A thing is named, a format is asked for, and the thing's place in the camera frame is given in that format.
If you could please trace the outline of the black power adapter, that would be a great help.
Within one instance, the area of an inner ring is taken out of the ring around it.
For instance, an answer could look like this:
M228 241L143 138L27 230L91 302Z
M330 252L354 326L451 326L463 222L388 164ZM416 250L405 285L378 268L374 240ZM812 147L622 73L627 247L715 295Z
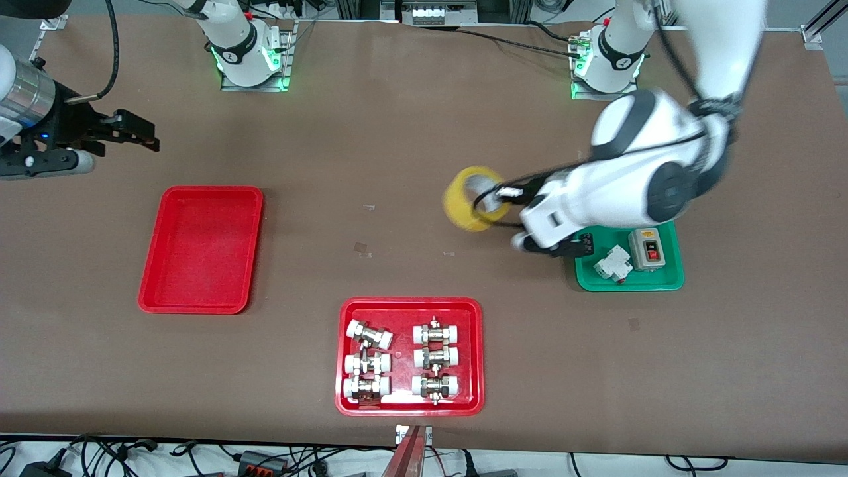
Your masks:
M18 477L73 477L73 475L49 462L31 462L25 465Z

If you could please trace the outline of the green plastic tray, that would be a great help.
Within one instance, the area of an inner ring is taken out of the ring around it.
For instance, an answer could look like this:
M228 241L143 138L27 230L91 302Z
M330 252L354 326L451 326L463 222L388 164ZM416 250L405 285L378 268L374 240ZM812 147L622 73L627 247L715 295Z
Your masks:
M633 260L635 254L630 247L629 236L632 229L607 229L593 226L582 230L590 233L594 241L593 256L576 258L574 269L576 281L582 289L590 292L649 292L675 291L684 285L685 273L682 265L676 223L670 221L657 226L657 237L654 241L659 244L659 252L665 259L665 266L657 271L639 271L633 269L623 283L616 283L611 278L605 279L598 274L594 265L615 246L620 246L630 254Z

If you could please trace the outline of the yellow tape roll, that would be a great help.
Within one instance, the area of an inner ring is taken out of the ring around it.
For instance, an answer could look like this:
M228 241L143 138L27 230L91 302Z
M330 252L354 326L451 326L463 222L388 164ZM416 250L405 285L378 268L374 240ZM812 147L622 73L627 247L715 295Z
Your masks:
M471 166L458 172L443 193L446 217L458 229L482 232L503 219L509 203L502 203L496 190L502 176L485 166Z

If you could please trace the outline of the grey switch box red button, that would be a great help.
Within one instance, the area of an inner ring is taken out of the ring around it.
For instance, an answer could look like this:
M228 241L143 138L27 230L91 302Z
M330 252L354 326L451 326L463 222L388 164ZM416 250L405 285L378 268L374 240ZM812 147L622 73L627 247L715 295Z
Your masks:
M634 229L628 235L628 247L637 271L654 272L666 266L658 229Z

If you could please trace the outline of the grey white power strip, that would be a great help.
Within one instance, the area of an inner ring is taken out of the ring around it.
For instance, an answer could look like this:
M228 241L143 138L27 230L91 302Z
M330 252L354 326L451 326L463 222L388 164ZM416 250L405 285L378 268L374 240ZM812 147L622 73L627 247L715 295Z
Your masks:
M415 27L462 27L478 21L476 0L403 0L403 23Z

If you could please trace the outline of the white-capped metal pipe fitting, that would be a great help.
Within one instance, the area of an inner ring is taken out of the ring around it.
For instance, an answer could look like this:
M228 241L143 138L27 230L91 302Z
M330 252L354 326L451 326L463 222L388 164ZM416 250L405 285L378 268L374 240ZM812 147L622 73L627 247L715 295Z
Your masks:
M416 368L439 371L447 366L458 366L458 349L454 346L431 350L428 347L413 350L413 363Z
M354 339L361 347L388 350L394 334L384 328L370 328L365 322L352 320L346 329L348 338Z
M384 396L392 392L391 378L388 376L375 376L363 378L354 376L345 378L342 382L343 396L349 401L381 401Z
M345 374L354 375L382 375L392 370L392 357L390 354L375 351L369 354L366 350L358 354L346 355L343 359L343 371Z
M430 323L414 326L412 337L417 345L429 345L435 342L453 345L458 342L458 328L456 325L442 324L433 317Z
M426 374L413 376L411 378L411 390L413 394L426 398L433 405L440 401L452 402L458 395L458 378L443 374L439 377L427 376Z

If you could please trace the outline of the black terminal block orange levers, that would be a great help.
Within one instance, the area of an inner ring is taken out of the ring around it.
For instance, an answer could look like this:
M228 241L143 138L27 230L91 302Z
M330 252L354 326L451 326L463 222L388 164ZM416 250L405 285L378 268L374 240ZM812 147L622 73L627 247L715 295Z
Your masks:
M236 453L233 460L238 464L237 477L282 477L288 470L285 458L262 452L246 450Z

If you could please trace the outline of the white circuit breaker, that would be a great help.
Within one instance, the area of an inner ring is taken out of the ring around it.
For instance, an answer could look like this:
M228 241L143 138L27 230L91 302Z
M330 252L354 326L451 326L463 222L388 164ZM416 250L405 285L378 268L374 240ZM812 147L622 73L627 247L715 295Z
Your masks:
M601 278L620 284L626 281L628 274L634 269L630 260L630 254L620 245L615 245L594 264L593 269Z

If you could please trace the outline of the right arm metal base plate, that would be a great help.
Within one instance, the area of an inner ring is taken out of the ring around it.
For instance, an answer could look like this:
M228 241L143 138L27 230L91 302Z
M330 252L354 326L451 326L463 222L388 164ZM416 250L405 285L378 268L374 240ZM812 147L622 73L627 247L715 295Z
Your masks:
M261 93L282 93L289 88L293 71L295 43L299 38L299 21L294 21L290 29L281 29L278 25L266 25L264 30L258 30L260 40L254 48L255 54L263 59L262 64L252 60L250 79L257 79L260 74L267 73L263 82L256 85L239 85L227 76L227 67L220 62L216 64L220 72L221 91L261 91Z

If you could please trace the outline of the red grey aluminium bar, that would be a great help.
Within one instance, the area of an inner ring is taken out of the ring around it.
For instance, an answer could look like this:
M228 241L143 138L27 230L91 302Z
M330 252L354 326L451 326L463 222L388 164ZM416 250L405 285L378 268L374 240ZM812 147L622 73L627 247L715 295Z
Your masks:
M395 448L381 477L422 477L424 454L428 446L419 432L420 429L412 429L400 446Z

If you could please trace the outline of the red plastic tray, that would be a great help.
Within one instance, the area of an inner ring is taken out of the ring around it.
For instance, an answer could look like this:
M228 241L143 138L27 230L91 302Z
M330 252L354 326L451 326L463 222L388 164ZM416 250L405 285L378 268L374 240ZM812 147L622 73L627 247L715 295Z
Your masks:
M233 316L246 309L263 220L254 186L163 193L137 305L151 314Z
M482 308L474 299L466 297L356 297L341 308L339 343L337 343L337 371L335 405L339 413L349 417L468 417L484 407L484 327ZM415 344L412 337L416 325L430 323L436 317L445 325L458 328L457 344L441 342L429 345ZM361 347L348 338L346 329L352 320L365 322L370 328L384 328L394 334L388 350ZM413 350L428 347L431 350L454 346L458 349L458 366L447 366L437 372L416 368ZM381 401L353 402L342 393L342 382L354 374L345 374L343 359L346 355L366 350L390 354L392 370L382 375L358 375L363 378L388 376L392 392ZM458 378L458 395L452 402L440 401L433 405L411 390L411 378L426 374L439 377L443 374Z

